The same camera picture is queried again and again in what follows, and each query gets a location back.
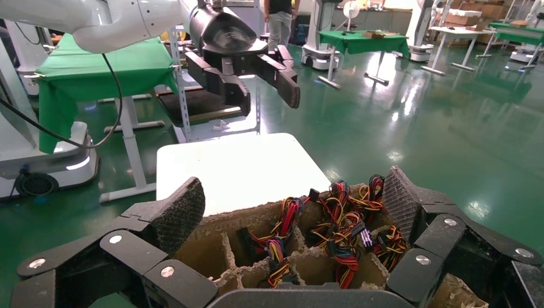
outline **black cable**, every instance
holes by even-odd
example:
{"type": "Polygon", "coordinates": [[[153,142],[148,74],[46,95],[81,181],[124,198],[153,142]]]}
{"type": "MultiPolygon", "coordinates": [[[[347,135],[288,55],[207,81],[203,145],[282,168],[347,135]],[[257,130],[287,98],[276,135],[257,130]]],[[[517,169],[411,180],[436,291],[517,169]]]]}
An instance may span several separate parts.
{"type": "Polygon", "coordinates": [[[119,84],[119,79],[117,79],[117,75],[116,73],[114,72],[114,69],[112,68],[112,66],[110,65],[110,62],[108,61],[108,58],[106,57],[105,54],[102,54],[102,57],[104,58],[104,60],[106,61],[106,64],[108,66],[108,68],[110,69],[110,72],[112,73],[113,77],[114,77],[114,80],[115,80],[115,84],[117,85],[117,90],[119,91],[119,114],[117,115],[117,120],[115,120],[115,124],[113,125],[112,129],[110,130],[110,132],[108,132],[108,134],[106,135],[106,137],[104,137],[102,140],[100,140],[99,143],[93,145],[93,146],[86,146],[84,144],[79,144],[77,142],[74,142],[70,139],[66,139],[62,136],[59,136],[55,133],[53,133],[52,131],[48,130],[47,128],[39,125],[38,123],[32,121],[32,119],[30,119],[29,117],[27,117],[25,114],[23,114],[22,112],[18,111],[17,109],[15,109],[13,106],[11,106],[10,104],[8,104],[7,102],[5,102],[3,99],[0,99],[0,103],[2,105],[4,105],[7,109],[11,110],[14,114],[17,114],[19,117],[21,117],[23,120],[27,121],[30,125],[34,126],[35,128],[38,128],[39,130],[41,130],[42,132],[54,137],[54,138],[57,138],[58,140],[61,140],[61,141],[64,141],[66,143],[69,143],[69,144],[72,144],[73,146],[77,146],[78,148],[81,148],[81,149],[94,149],[94,148],[98,148],[99,146],[101,146],[104,142],[106,142],[111,136],[112,134],[115,132],[115,129],[117,128],[117,126],[119,126],[119,121],[121,120],[121,113],[123,112],[123,93],[121,92],[121,85],[119,84]]]}
{"type": "Polygon", "coordinates": [[[19,26],[18,23],[15,23],[15,25],[18,27],[18,29],[19,29],[19,31],[21,32],[22,36],[23,36],[24,38],[26,38],[26,40],[27,40],[30,44],[32,44],[32,45],[39,45],[39,44],[40,44],[40,37],[39,37],[39,36],[38,36],[38,42],[37,42],[37,43],[34,43],[34,42],[32,42],[32,41],[30,40],[30,38],[28,38],[28,37],[26,36],[26,34],[24,34],[24,32],[22,31],[22,29],[21,29],[21,27],[19,26]]]}

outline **white robot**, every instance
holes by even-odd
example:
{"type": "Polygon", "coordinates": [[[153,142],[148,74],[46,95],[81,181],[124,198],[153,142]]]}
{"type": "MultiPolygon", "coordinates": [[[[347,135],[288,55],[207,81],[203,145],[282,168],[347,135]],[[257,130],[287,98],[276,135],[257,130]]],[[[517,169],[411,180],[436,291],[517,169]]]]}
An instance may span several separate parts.
{"type": "MultiPolygon", "coordinates": [[[[226,105],[249,113],[250,93],[238,79],[243,74],[256,74],[278,89],[291,108],[300,102],[287,48],[269,53],[266,42],[221,0],[0,0],[0,18],[70,33],[91,53],[115,51],[183,24],[200,53],[185,52],[189,74],[204,89],[222,96],[226,105]]],[[[0,58],[7,58],[2,44],[0,58]]],[[[52,154],[39,151],[38,130],[28,122],[37,122],[36,116],[9,61],[0,61],[0,81],[0,199],[13,194],[24,171],[21,166],[42,181],[47,192],[92,179],[98,161],[95,149],[59,142],[52,154]]],[[[74,122],[71,141],[92,145],[85,123],[74,122]]]]}
{"type": "Polygon", "coordinates": [[[443,26],[453,0],[417,0],[418,7],[412,10],[412,20],[408,27],[408,47],[410,48],[410,60],[415,62],[427,62],[430,59],[434,46],[423,44],[425,34],[434,26],[438,14],[438,4],[445,2],[442,18],[439,26],[443,26]]]}
{"type": "MultiPolygon", "coordinates": [[[[544,0],[535,0],[529,14],[527,14],[527,17],[525,18],[525,20],[529,22],[530,27],[544,29],[544,22],[541,22],[541,19],[539,18],[539,14],[541,13],[544,13],[544,0]]],[[[535,50],[535,45],[523,44],[522,46],[517,47],[516,51],[512,52],[510,59],[529,63],[535,50]]]]}
{"type": "MultiPolygon", "coordinates": [[[[302,64],[325,71],[330,64],[330,51],[326,44],[319,43],[319,32],[329,31],[334,6],[342,0],[313,0],[313,11],[310,16],[308,39],[302,46],[302,64]]],[[[334,57],[333,69],[338,68],[338,57],[334,57]]]]}

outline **cardboard divider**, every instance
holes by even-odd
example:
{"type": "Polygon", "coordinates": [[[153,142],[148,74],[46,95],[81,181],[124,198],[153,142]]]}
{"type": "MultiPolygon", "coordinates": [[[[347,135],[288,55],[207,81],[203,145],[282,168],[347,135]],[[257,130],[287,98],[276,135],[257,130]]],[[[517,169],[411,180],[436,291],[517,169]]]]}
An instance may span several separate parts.
{"type": "Polygon", "coordinates": [[[176,252],[174,259],[182,261],[204,277],[218,279],[229,269],[227,255],[230,252],[228,239],[221,232],[210,233],[203,237],[191,236],[176,252]]]}
{"type": "MultiPolygon", "coordinates": [[[[334,273],[338,263],[320,248],[310,248],[308,253],[294,256],[290,262],[294,264],[294,268],[302,280],[301,282],[306,286],[322,286],[327,282],[336,282],[334,273]]],[[[359,271],[353,276],[350,289],[360,289],[363,284],[382,287],[385,283],[384,273],[372,261],[371,255],[361,252],[359,271]]]]}
{"type": "Polygon", "coordinates": [[[216,284],[219,289],[219,296],[227,292],[242,288],[240,277],[238,276],[238,274],[236,274],[236,272],[232,271],[227,271],[226,273],[224,273],[221,276],[221,279],[216,282],[216,284]]]}
{"type": "Polygon", "coordinates": [[[325,255],[317,247],[310,248],[305,255],[296,255],[289,259],[294,264],[302,281],[306,286],[322,286],[326,282],[334,282],[333,271],[337,262],[325,255]]]}
{"type": "Polygon", "coordinates": [[[268,288],[268,260],[257,262],[252,267],[242,268],[242,287],[246,289],[268,288]]]}
{"type": "MultiPolygon", "coordinates": [[[[274,227],[276,221],[261,221],[259,223],[249,225],[248,229],[257,237],[263,237],[270,234],[270,230],[274,227]]],[[[302,235],[300,230],[295,228],[293,234],[289,237],[287,241],[284,241],[285,257],[290,256],[293,252],[302,252],[304,247],[300,242],[302,235]]],[[[238,267],[241,266],[252,266],[255,263],[251,258],[252,254],[248,251],[247,246],[245,245],[243,239],[237,232],[232,232],[229,234],[229,242],[231,243],[232,252],[234,254],[235,265],[238,267]]],[[[257,257],[255,261],[264,260],[267,257],[265,253],[257,257]]]]}

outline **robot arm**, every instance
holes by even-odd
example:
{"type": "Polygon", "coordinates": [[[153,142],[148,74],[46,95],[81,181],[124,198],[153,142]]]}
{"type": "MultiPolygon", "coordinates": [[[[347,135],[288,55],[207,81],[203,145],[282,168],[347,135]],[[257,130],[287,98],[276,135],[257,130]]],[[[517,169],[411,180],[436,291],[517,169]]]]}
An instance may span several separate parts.
{"type": "Polygon", "coordinates": [[[450,11],[450,7],[454,0],[434,0],[434,3],[432,4],[432,10],[430,13],[430,24],[429,27],[434,27],[434,23],[436,22],[436,15],[438,14],[438,4],[441,2],[445,2],[444,9],[442,10],[442,18],[440,19],[439,26],[444,26],[444,22],[446,22],[446,18],[448,17],[448,13],[450,11]]]}
{"type": "Polygon", "coordinates": [[[527,14],[527,17],[525,18],[525,21],[528,21],[529,25],[535,25],[538,22],[536,16],[542,11],[544,11],[544,0],[535,0],[529,14],[527,14]]]}
{"type": "Polygon", "coordinates": [[[237,76],[256,74],[298,108],[300,88],[286,48],[269,55],[266,42],[220,1],[0,0],[0,18],[70,33],[91,53],[121,49],[183,24],[200,53],[188,55],[189,74],[204,89],[247,115],[250,95],[237,76]]]}

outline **green floor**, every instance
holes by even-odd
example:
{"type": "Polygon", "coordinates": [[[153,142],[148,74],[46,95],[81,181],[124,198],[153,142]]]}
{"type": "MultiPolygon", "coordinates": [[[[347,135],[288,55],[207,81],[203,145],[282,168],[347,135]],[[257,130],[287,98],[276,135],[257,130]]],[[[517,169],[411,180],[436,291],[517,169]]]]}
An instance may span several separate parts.
{"type": "MultiPolygon", "coordinates": [[[[300,58],[300,48],[291,51],[300,58]]],[[[337,74],[341,90],[315,81],[315,71],[298,69],[298,110],[264,86],[263,131],[294,135],[331,181],[367,182],[399,165],[417,185],[447,193],[474,220],[544,253],[538,235],[544,214],[544,68],[529,73],[514,90],[521,73],[505,73],[505,65],[514,68],[506,55],[485,60],[478,74],[462,71],[458,77],[459,70],[448,63],[461,62],[464,52],[444,50],[437,68],[447,71],[445,77],[386,55],[380,76],[391,80],[388,87],[363,78],[367,68],[376,69],[378,53],[348,55],[337,74]]],[[[157,149],[175,138],[158,103],[136,104],[140,120],[167,123],[137,132],[144,170],[154,181],[157,149]]],[[[99,139],[115,112],[111,103],[94,105],[81,104],[79,120],[99,139]]],[[[99,175],[90,184],[45,201],[21,199],[0,207],[0,307],[7,305],[15,269],[25,258],[90,234],[131,204],[154,199],[148,193],[100,205],[100,193],[133,182],[120,133],[98,153],[99,175]]],[[[127,307],[121,302],[110,297],[96,307],[127,307]]]]}

